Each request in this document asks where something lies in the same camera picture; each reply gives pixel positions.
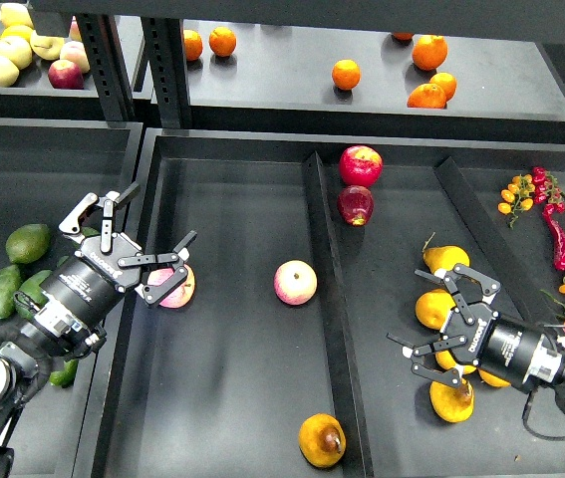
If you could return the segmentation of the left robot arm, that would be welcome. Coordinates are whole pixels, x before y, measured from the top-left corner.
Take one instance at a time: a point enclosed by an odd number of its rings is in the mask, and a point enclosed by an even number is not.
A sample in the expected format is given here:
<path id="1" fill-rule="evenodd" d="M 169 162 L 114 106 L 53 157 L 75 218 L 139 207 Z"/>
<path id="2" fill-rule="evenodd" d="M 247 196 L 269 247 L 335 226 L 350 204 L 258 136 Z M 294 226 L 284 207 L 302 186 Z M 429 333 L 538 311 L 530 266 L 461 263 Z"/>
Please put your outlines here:
<path id="1" fill-rule="evenodd" d="M 18 292 L 14 298 L 32 312 L 22 325 L 0 327 L 0 477 L 10 474 L 14 451 L 7 443 L 24 406 L 48 383 L 55 359 L 82 359 L 106 341 L 106 314 L 123 297 L 137 293 L 149 306 L 164 300 L 188 277 L 185 265 L 195 231 L 171 251 L 147 254 L 115 229 L 118 210 L 139 191 L 86 194 L 60 223 L 78 249 L 42 283 L 46 303 Z"/>

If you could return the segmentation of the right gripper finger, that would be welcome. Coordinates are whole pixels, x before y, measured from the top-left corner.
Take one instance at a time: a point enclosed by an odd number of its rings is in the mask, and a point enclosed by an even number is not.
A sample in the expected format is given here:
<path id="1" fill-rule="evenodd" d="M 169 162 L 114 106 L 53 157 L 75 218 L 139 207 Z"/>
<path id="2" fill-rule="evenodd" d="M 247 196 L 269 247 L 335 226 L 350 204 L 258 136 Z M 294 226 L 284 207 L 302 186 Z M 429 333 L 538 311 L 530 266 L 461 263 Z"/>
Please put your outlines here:
<path id="1" fill-rule="evenodd" d="M 450 270 L 438 269 L 434 274 L 415 270 L 415 274 L 434 284 L 445 287 L 455 303 L 455 311 L 466 324 L 475 324 L 477 319 L 490 321 L 499 314 L 491 308 L 491 303 L 500 291 L 500 283 L 469 266 L 461 263 L 455 264 Z M 481 290 L 481 300 L 469 303 L 461 294 L 457 283 L 467 279 L 477 284 Z"/>
<path id="2" fill-rule="evenodd" d="M 401 347 L 402 355 L 411 362 L 414 375 L 446 386 L 461 385 L 463 371 L 460 367 L 440 369 L 433 366 L 431 360 L 436 353 L 464 346 L 465 336 L 444 337 L 421 346 L 415 346 L 392 333 L 387 333 L 386 338 Z"/>

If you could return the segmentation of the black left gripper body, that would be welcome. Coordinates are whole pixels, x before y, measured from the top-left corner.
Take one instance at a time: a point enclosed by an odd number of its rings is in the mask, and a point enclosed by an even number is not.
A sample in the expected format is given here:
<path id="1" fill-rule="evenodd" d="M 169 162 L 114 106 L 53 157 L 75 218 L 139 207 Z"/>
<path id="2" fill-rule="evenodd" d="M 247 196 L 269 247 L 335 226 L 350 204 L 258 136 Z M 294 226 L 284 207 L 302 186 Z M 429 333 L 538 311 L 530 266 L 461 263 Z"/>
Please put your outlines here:
<path id="1" fill-rule="evenodd" d="M 90 334 L 123 294 L 140 282 L 138 268 L 118 261 L 134 257 L 141 247 L 124 233 L 116 233 L 112 251 L 101 251 L 101 239 L 86 238 L 41 284 L 47 303 L 38 312 L 38 325 L 51 334 Z"/>

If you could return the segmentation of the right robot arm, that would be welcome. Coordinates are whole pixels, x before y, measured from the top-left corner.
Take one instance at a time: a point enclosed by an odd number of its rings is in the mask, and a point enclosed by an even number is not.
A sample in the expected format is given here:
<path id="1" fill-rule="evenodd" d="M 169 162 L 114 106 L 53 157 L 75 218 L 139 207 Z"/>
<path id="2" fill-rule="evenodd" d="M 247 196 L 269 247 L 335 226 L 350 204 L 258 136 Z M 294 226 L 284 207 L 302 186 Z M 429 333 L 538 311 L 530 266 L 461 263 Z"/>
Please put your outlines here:
<path id="1" fill-rule="evenodd" d="M 388 333 L 387 338 L 402 346 L 412 363 L 413 374 L 458 389 L 465 365 L 473 365 L 527 394 L 522 423 L 528 427 L 532 398 L 540 386 L 554 390 L 555 403 L 565 415 L 565 347 L 557 344 L 549 326 L 534 326 L 501 314 L 491 303 L 500 284 L 474 269 L 456 264 L 435 273 L 415 274 L 444 287 L 454 301 L 439 338 L 424 345 L 412 345 Z M 565 441 L 565 436 L 537 438 Z"/>

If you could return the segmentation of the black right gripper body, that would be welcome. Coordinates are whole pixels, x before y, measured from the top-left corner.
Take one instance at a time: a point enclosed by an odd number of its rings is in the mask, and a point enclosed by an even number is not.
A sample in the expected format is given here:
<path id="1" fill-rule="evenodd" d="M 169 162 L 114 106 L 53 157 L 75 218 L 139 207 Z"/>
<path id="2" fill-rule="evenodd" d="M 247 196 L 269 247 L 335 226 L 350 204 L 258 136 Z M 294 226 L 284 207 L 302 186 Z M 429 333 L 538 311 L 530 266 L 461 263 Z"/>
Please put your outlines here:
<path id="1" fill-rule="evenodd" d="M 556 383 L 561 378 L 565 356 L 555 350 L 540 331 L 506 319 L 486 304 L 471 304 L 472 322 L 467 323 L 454 308 L 441 332 L 465 341 L 451 350 L 456 362 L 472 364 L 515 388 L 538 383 Z"/>

